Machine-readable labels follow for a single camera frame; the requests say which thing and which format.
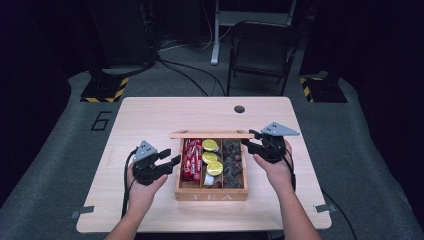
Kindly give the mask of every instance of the yellow black striped tape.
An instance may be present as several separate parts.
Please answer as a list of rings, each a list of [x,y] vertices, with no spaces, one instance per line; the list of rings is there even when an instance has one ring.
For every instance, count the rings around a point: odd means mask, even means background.
[[[302,84],[303,93],[305,93],[306,100],[308,102],[314,102],[314,99],[312,98],[312,95],[311,95],[311,91],[310,91],[308,84],[306,82],[306,79],[322,80],[322,78],[305,78],[305,77],[300,78],[300,83]]]
[[[81,98],[81,102],[117,102],[124,93],[128,80],[129,78],[122,80],[121,85],[113,98]]]

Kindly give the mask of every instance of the red wrapper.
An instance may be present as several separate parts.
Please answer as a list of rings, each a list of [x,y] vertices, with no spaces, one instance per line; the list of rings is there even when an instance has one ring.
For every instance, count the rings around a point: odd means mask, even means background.
[[[182,180],[200,182],[202,140],[186,139],[183,149]]]

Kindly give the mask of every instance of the cable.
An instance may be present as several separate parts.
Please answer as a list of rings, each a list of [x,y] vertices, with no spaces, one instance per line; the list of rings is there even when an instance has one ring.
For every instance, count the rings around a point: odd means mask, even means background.
[[[161,48],[158,52],[163,52],[163,51],[167,51],[167,50],[170,50],[170,49],[173,49],[173,48],[178,48],[178,47],[190,47],[190,46],[192,46],[192,45],[191,44],[174,45],[174,46],[170,46],[170,47],[167,47],[167,48]]]
[[[240,0],[237,1],[237,8],[236,8],[236,12],[239,11],[240,8]],[[231,30],[233,26],[230,26],[227,31],[225,31],[225,33],[219,38],[219,41],[221,41],[221,39],[223,39],[225,37],[225,35],[227,35],[227,33]]]
[[[167,68],[169,68],[169,69],[171,69],[171,70],[173,70],[173,71],[175,71],[175,72],[183,75],[184,77],[188,78],[202,92],[203,96],[208,97],[208,94],[205,92],[205,90],[203,90],[203,88],[198,83],[196,83],[196,81],[194,81],[191,77],[189,77],[186,73],[184,73],[183,71],[181,71],[178,68],[175,68],[175,67],[170,66],[164,60],[162,60],[159,56],[157,58],[157,61],[160,62],[165,67],[167,67]]]
[[[218,78],[216,78],[216,77],[215,77],[214,75],[212,75],[211,73],[209,73],[209,72],[207,72],[207,71],[205,71],[205,70],[203,70],[203,69],[196,68],[196,67],[193,67],[193,66],[190,66],[190,65],[187,65],[187,64],[176,63],[176,62],[171,62],[171,61],[168,61],[168,60],[164,60],[164,59],[161,59],[159,56],[158,56],[158,58],[157,58],[157,59],[158,59],[158,61],[163,61],[163,62],[165,62],[165,63],[174,64],[174,65],[178,65],[178,66],[181,66],[181,67],[191,68],[191,69],[194,69],[194,70],[197,70],[197,71],[203,72],[203,73],[205,73],[205,74],[208,74],[209,76],[211,76],[212,78],[214,78],[214,79],[215,79],[215,85],[216,85],[216,83],[218,82],[219,86],[221,87],[222,93],[224,94],[224,96],[226,96],[226,94],[225,94],[225,90],[224,90],[224,87],[222,86],[222,83],[218,80]]]
[[[289,156],[290,156],[290,158],[292,160],[292,164],[289,163],[289,161],[287,160],[286,156],[285,155],[282,155],[281,152],[278,150],[278,148],[272,142],[270,142],[268,140],[265,140],[265,139],[262,139],[262,142],[266,142],[266,144],[270,145],[274,149],[274,152],[278,153],[278,155],[280,156],[280,158],[284,160],[284,162],[286,163],[287,167],[290,170],[290,173],[291,174],[294,174],[294,160],[293,160],[293,157],[292,157],[291,152],[290,151],[287,151],[287,149],[285,149],[286,153],[289,154]]]
[[[346,214],[343,212],[343,210],[340,208],[340,206],[339,206],[339,205],[338,205],[338,204],[334,201],[334,199],[333,199],[333,198],[331,198],[331,197],[330,197],[330,195],[328,195],[328,193],[326,193],[326,192],[324,191],[324,189],[322,189],[322,188],[321,188],[321,192],[322,192],[322,193],[324,193],[324,195],[325,195],[325,196],[327,196],[327,197],[330,199],[330,201],[331,201],[334,205],[336,205],[337,209],[338,209],[338,210],[342,213],[343,217],[345,218],[345,220],[346,220],[346,222],[347,222],[347,225],[349,225],[350,231],[352,232],[353,239],[357,239],[357,237],[356,237],[356,233],[355,233],[355,231],[353,230],[352,224],[350,223],[349,219],[347,218],[347,216],[346,216]]]
[[[91,6],[90,6],[90,4],[89,3],[86,3],[87,5],[87,8],[88,9],[92,9],[91,8]],[[145,4],[144,4],[144,2],[142,2],[141,3],[141,5],[140,5],[140,11],[143,9],[143,7],[144,8],[146,8],[146,7],[149,7],[149,6],[145,6]],[[109,38],[106,36],[106,34],[103,32],[103,30],[102,30],[102,28],[100,27],[100,25],[99,25],[99,23],[98,23],[98,21],[97,21],[97,19],[96,18],[92,18],[93,19],[93,22],[94,22],[94,24],[96,25],[96,28],[97,28],[97,30],[98,30],[98,32],[99,32],[99,35],[100,35],[100,37],[102,37],[102,39],[104,40],[103,41],[103,43],[104,44],[106,44],[108,47],[109,47],[109,49],[110,49],[110,51],[113,53],[113,55],[116,57],[116,59],[122,64],[122,65],[125,65],[124,64],[124,62],[122,61],[122,58],[120,58],[119,56],[118,56],[118,54],[116,53],[116,50],[114,49],[114,47],[112,46],[112,44],[110,43],[110,41],[109,41]],[[152,18],[152,19],[149,19],[149,20],[151,20],[151,27],[152,27],[152,29],[155,27],[155,25],[156,25],[156,20],[154,19],[154,18]],[[153,37],[153,39],[150,39],[150,41],[151,42],[155,42],[155,38],[156,38],[156,35],[155,34],[152,34],[152,37]],[[158,46],[157,46],[157,44],[152,44],[153,46],[150,48],[150,50],[151,50],[151,58],[149,58],[147,61],[145,61],[145,63],[147,63],[147,64],[143,64],[143,66],[140,68],[140,69],[137,69],[137,70],[133,70],[133,71],[129,71],[129,72],[125,72],[125,73],[119,73],[119,74],[110,74],[110,73],[106,73],[106,72],[104,72],[103,71],[103,69],[102,69],[102,73],[104,73],[105,75],[107,75],[107,76],[111,76],[111,77],[117,77],[117,78],[127,78],[127,77],[130,77],[130,76],[133,76],[133,75],[136,75],[136,74],[139,74],[139,73],[142,73],[142,72],[144,72],[144,71],[146,71],[148,68],[150,68],[151,67],[151,65],[152,65],[152,63],[153,63],[153,61],[154,61],[154,59],[155,59],[155,57],[156,57],[156,53],[157,53],[157,48],[158,48]]]
[[[121,218],[124,217],[125,213],[127,213],[127,207],[128,207],[128,199],[130,197],[130,190],[131,190],[131,186],[134,183],[134,180],[131,182],[130,187],[128,188],[127,186],[127,173],[128,173],[128,163],[130,162],[131,157],[137,152],[137,149],[134,149],[130,155],[127,158],[127,161],[125,162],[125,168],[124,168],[124,201],[122,203],[122,214],[121,214]]]
[[[163,40],[160,44],[159,51],[163,50],[163,48],[175,47],[176,46],[175,43],[177,42],[178,42],[177,39]]]
[[[206,14],[205,2],[203,0],[202,0],[202,6],[203,6],[203,13],[205,14],[206,22],[208,23],[210,38],[209,38],[209,43],[205,47],[203,47],[203,48],[194,48],[194,49],[200,50],[200,51],[201,50],[205,50],[213,42],[212,41],[212,39],[213,39],[212,27],[211,27],[211,23],[209,22],[208,15]]]

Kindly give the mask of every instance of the black chair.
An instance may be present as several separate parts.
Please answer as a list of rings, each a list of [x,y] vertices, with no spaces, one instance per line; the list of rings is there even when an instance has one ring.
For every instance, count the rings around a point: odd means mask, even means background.
[[[283,80],[284,94],[294,55],[300,42],[298,30],[290,25],[242,21],[233,26],[227,96],[230,95],[231,73],[255,74]]]

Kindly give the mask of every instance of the wooden box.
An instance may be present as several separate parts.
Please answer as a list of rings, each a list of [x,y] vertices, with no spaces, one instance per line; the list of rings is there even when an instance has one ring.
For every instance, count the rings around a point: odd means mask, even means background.
[[[253,134],[246,131],[188,131],[181,130],[171,133],[170,138],[180,140],[181,162],[176,169],[175,197],[178,201],[245,201],[249,193],[246,171],[245,147],[241,144],[242,138],[253,138]],[[184,143],[187,139],[213,140],[219,151],[218,161],[223,165],[222,174],[214,178],[213,186],[205,185],[207,165],[202,161],[200,183],[183,181]],[[229,157],[235,147],[237,156]]]

